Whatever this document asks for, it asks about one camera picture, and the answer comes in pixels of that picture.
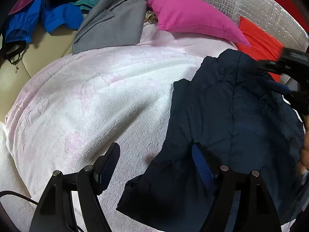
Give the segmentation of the person's right hand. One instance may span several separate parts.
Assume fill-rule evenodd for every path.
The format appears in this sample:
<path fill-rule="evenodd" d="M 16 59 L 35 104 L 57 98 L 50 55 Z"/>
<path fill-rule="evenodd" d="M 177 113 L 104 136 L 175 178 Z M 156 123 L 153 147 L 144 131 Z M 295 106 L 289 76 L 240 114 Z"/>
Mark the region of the person's right hand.
<path fill-rule="evenodd" d="M 306 170 L 309 169 L 309 137 L 308 132 L 304 137 L 304 145 L 301 150 L 301 161 L 298 164 L 299 174 L 304 175 Z"/>

